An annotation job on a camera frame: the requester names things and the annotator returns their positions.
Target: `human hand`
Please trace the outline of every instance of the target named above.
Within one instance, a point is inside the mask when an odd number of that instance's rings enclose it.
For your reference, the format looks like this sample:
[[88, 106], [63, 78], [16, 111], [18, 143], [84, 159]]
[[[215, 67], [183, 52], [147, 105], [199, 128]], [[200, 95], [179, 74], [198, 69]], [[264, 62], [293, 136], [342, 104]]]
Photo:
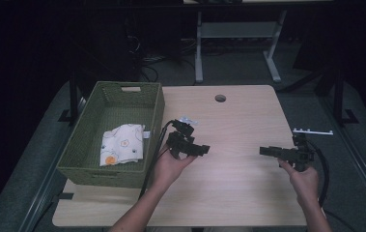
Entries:
[[305, 171], [294, 170], [286, 161], [278, 159], [279, 164], [288, 172], [297, 195], [297, 203], [302, 209], [318, 204], [319, 176], [315, 168], [309, 166]]
[[153, 186], [164, 190], [167, 190], [180, 177], [183, 170], [197, 158], [187, 156], [185, 159], [175, 159], [168, 146], [164, 146], [158, 155]]

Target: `black handheld controller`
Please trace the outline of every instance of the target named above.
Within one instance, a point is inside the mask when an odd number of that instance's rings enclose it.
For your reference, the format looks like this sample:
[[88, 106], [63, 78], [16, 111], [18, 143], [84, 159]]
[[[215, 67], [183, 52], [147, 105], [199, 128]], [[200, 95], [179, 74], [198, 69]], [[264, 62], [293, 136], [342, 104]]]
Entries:
[[194, 144], [194, 137], [191, 134], [194, 128], [187, 123], [174, 120], [171, 122], [176, 131], [168, 134], [168, 139], [165, 142], [170, 147], [170, 153], [175, 159], [179, 158], [179, 153], [184, 153], [189, 156], [203, 156], [206, 154], [210, 146]]
[[293, 136], [297, 148], [260, 147], [260, 155], [280, 158], [287, 161], [296, 171], [306, 170], [306, 164], [314, 160], [314, 152], [309, 149], [304, 134]]

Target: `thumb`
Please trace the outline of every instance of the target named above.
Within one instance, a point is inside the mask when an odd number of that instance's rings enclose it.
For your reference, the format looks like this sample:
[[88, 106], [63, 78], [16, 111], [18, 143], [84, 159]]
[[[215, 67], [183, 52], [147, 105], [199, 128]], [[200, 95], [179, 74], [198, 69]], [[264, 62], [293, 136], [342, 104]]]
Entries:
[[285, 169], [286, 172], [288, 172], [289, 175], [291, 175], [292, 173], [296, 172], [296, 170], [294, 170], [293, 167], [291, 167], [290, 164], [288, 164], [286, 161], [278, 159], [279, 164], [281, 165], [281, 167], [283, 169]]
[[195, 156], [187, 156], [184, 159], [180, 160], [180, 163], [182, 164], [182, 167], [187, 167], [189, 166], [190, 163], [192, 163], [195, 159], [197, 159], [197, 157]]

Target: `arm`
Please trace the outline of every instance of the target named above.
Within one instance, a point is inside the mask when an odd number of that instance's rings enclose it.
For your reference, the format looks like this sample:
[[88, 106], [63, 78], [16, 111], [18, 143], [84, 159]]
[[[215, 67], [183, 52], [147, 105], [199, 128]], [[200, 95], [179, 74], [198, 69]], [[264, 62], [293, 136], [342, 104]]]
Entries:
[[114, 231], [143, 231], [152, 216], [156, 205], [168, 188], [180, 177], [183, 169], [192, 163], [196, 157], [174, 159], [168, 148], [164, 148], [155, 165], [155, 175], [152, 186], [144, 193], [111, 228]]
[[306, 217], [309, 232], [330, 232], [329, 223], [318, 202], [318, 172], [308, 167], [303, 172], [294, 170], [287, 162], [279, 159], [279, 164], [288, 172], [291, 184], [297, 194], [297, 203]]

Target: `white metal frame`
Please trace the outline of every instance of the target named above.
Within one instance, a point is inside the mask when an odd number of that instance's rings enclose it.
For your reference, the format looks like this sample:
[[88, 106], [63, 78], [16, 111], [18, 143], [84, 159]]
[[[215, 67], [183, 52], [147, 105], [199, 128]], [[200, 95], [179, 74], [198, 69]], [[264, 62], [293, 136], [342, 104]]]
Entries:
[[203, 22], [202, 13], [198, 12], [197, 52], [195, 54], [195, 81], [204, 81], [201, 58], [202, 38], [272, 38], [269, 50], [264, 51], [267, 67], [273, 81], [280, 82], [278, 70], [273, 62], [273, 53], [282, 31], [286, 11], [282, 11], [278, 20], [273, 22]]

